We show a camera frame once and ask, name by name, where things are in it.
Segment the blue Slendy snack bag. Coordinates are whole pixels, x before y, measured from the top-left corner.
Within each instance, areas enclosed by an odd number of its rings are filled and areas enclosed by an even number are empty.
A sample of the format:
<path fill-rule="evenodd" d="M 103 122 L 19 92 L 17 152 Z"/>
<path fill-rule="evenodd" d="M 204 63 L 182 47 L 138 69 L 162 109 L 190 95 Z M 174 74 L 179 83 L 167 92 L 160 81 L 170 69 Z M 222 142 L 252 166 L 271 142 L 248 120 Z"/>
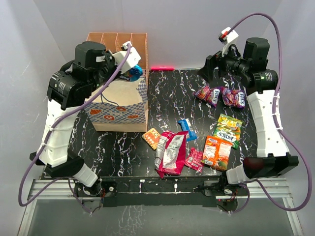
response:
<path fill-rule="evenodd" d="M 143 70 L 139 65 L 134 66 L 120 76 L 120 79 L 125 79 L 129 82 L 137 81 L 143 75 Z"/>

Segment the white checkered paper bag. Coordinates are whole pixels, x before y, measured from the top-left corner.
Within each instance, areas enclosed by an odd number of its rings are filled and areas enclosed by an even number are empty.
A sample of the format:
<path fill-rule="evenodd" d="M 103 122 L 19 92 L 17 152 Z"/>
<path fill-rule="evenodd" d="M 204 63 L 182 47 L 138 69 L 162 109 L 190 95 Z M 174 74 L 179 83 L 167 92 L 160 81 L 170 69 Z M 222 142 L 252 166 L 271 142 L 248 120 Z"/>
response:
<path fill-rule="evenodd" d="M 148 74 L 134 82 L 115 79 L 84 110 L 96 131 L 146 132 Z"/>

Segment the magenta silver snack bag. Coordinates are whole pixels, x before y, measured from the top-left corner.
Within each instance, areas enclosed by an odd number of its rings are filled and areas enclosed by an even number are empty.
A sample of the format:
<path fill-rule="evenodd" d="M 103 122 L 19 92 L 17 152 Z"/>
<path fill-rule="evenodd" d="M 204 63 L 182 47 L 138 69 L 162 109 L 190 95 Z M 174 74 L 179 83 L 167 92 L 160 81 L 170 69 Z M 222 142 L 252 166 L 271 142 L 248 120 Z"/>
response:
<path fill-rule="evenodd" d="M 187 131 L 174 133 L 169 130 L 161 134 L 155 156 L 155 171 L 160 178 L 181 174 L 186 159 L 187 134 Z"/>

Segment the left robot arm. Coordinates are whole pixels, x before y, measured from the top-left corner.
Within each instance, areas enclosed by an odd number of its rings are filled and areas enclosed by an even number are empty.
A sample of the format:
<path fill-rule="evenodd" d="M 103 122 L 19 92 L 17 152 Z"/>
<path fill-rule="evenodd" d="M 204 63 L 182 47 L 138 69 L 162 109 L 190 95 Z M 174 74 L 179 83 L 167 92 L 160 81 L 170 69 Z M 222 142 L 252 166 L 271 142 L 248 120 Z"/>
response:
<path fill-rule="evenodd" d="M 98 176 L 68 145 L 77 115 L 120 74 L 131 51 L 126 43 L 122 59 L 116 60 L 106 46 L 91 41 L 78 44 L 74 59 L 64 64 L 49 80 L 47 117 L 39 149 L 30 154 L 32 165 L 42 165 L 52 178 L 73 177 L 91 196 L 102 189 Z"/>

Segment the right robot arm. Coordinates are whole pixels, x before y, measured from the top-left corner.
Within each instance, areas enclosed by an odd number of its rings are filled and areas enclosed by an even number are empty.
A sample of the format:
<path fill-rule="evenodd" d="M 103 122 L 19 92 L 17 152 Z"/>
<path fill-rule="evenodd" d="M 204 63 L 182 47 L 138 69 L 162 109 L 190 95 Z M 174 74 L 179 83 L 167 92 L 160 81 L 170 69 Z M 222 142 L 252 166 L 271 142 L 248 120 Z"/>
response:
<path fill-rule="evenodd" d="M 231 195 L 237 184 L 260 177 L 281 176 L 299 164 L 298 157 L 291 155 L 283 135 L 282 127 L 274 123 L 280 118 L 275 94 L 278 74 L 267 69 L 269 42 L 267 39 L 252 37 L 246 40 L 243 54 L 233 41 L 221 40 L 224 47 L 214 55 L 206 57 L 205 65 L 198 75 L 212 81 L 214 69 L 218 74 L 230 73 L 241 79 L 246 89 L 246 97 L 256 127 L 256 157 L 246 157 L 243 164 L 224 172 L 224 180 L 219 183 L 220 191 Z"/>

